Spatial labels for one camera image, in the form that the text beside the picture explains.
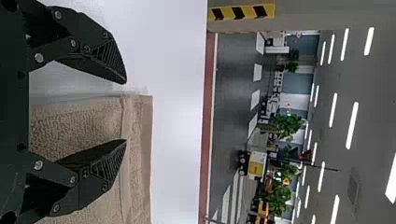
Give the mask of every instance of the ceiling light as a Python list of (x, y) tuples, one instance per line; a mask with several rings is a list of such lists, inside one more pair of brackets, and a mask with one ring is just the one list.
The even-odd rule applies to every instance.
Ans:
[(364, 56), (370, 54), (371, 45), (373, 43), (374, 36), (374, 27), (370, 27), (369, 32), (367, 33), (366, 46), (364, 47)]
[(301, 211), (301, 200), (298, 200), (298, 204), (297, 204), (297, 218), (300, 216), (300, 211)]
[(349, 36), (349, 28), (346, 28), (346, 32), (344, 33), (343, 48), (341, 49), (341, 62), (345, 59), (346, 56), (348, 36)]
[(392, 168), (390, 170), (387, 190), (385, 191), (385, 195), (390, 200), (391, 203), (395, 203), (396, 201), (396, 154), (393, 159)]
[(323, 41), (322, 54), (321, 54), (321, 57), (320, 57), (320, 66), (323, 65), (325, 51), (326, 51), (326, 41)]
[(315, 142), (314, 144), (314, 151), (312, 152), (312, 161), (311, 161), (311, 165), (315, 164), (315, 158), (317, 157), (317, 147), (318, 147), (318, 143)]
[(356, 117), (358, 116), (359, 103), (355, 102), (352, 108), (352, 115), (350, 116), (349, 129), (346, 137), (346, 149), (350, 149), (352, 143), (353, 131), (355, 130)]
[(306, 148), (311, 148), (311, 138), (312, 138), (312, 129), (309, 131), (309, 137), (308, 137), (308, 145), (306, 146)]
[(314, 107), (317, 107), (317, 104), (318, 104), (318, 95), (319, 95), (319, 85), (317, 85), (317, 93), (316, 93), (316, 95), (315, 95)]
[(329, 127), (332, 127), (332, 122), (334, 121), (334, 113), (335, 113), (335, 107), (337, 106), (337, 97), (338, 94), (337, 92), (334, 93), (334, 96), (332, 97), (332, 111), (330, 112), (330, 120), (329, 120)]
[(306, 122), (306, 125), (305, 125), (305, 135), (304, 135), (304, 139), (306, 139), (306, 136), (308, 135), (308, 127), (309, 127), (309, 123), (308, 123), (308, 121)]
[(308, 207), (309, 191), (311, 191), (311, 188), (309, 188), (309, 185), (308, 185), (308, 187), (306, 187), (306, 196), (305, 196), (305, 205), (304, 205), (305, 209)]
[(321, 185), (323, 182), (323, 175), (324, 175), (324, 168), (326, 167), (326, 162), (322, 162), (322, 168), (320, 169), (320, 175), (319, 175), (319, 182), (318, 182), (318, 192), (321, 192)]
[(315, 83), (312, 83), (311, 97), (309, 97), (309, 102), (312, 102), (312, 100), (314, 99), (314, 90), (315, 90)]
[(306, 166), (304, 166), (304, 170), (303, 170), (303, 182), (301, 183), (301, 186), (303, 186), (305, 184), (305, 175), (306, 175)]
[(335, 34), (332, 35), (332, 42), (330, 43), (329, 59), (327, 60), (328, 64), (332, 63), (332, 50), (334, 49), (334, 40), (335, 40)]
[(334, 206), (332, 207), (332, 219), (330, 221), (330, 224), (335, 224), (335, 221), (337, 219), (339, 204), (340, 204), (340, 198), (338, 197), (338, 194), (336, 194), (334, 198)]
[(317, 222), (317, 216), (313, 215), (311, 224), (315, 224), (316, 222)]

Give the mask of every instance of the green foliage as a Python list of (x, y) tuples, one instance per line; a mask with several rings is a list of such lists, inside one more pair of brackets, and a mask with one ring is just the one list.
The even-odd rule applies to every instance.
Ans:
[(274, 123), (276, 130), (278, 131), (278, 139), (290, 137), (292, 134), (297, 133), (297, 131), (303, 125), (301, 117), (296, 115), (276, 115)]
[(298, 173), (298, 168), (293, 165), (284, 165), (280, 168), (280, 173), (282, 173), (283, 178), (288, 178), (291, 180)]
[(298, 64), (295, 63), (295, 62), (288, 62), (285, 65), (285, 69), (288, 70), (291, 73), (295, 73), (297, 71), (297, 69), (298, 69)]
[(266, 196), (265, 200), (270, 204), (270, 210), (281, 217), (288, 209), (286, 202), (291, 199), (291, 189), (274, 181), (273, 190), (274, 192)]

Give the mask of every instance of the pole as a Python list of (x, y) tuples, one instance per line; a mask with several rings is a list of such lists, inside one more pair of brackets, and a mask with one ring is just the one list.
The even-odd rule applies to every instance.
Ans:
[[(271, 157), (268, 158), (268, 159), (269, 160), (273, 160), (273, 161), (292, 161), (292, 162), (297, 162), (297, 163), (302, 162), (304, 165), (321, 169), (321, 166), (318, 166), (318, 165), (315, 165), (315, 164), (312, 164), (312, 163), (309, 163), (309, 162), (304, 162), (304, 161), (297, 161), (297, 160), (292, 160), (292, 159), (278, 159), (278, 158), (271, 158)], [(325, 167), (324, 169), (328, 170), (328, 171), (334, 171), (334, 172), (337, 172), (337, 173), (341, 171), (339, 169), (330, 168), (330, 167)]]

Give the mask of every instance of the tree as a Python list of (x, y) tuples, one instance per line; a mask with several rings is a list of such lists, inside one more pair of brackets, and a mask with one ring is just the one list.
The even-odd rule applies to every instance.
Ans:
[(258, 124), (258, 127), (267, 133), (276, 133), (277, 139), (291, 137), (303, 125), (301, 117), (296, 115), (276, 115), (268, 124)]

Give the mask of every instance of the white wall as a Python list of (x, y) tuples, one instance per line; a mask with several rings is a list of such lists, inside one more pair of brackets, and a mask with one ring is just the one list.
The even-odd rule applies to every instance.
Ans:
[(290, 93), (280, 93), (280, 108), (289, 108), (298, 110), (308, 110), (310, 95), (306, 94), (290, 94)]
[(153, 223), (196, 223), (206, 1), (42, 2), (82, 11), (111, 31), (123, 56), (128, 83), (120, 87), (52, 63), (31, 75), (31, 90), (37, 97), (118, 90), (152, 94)]

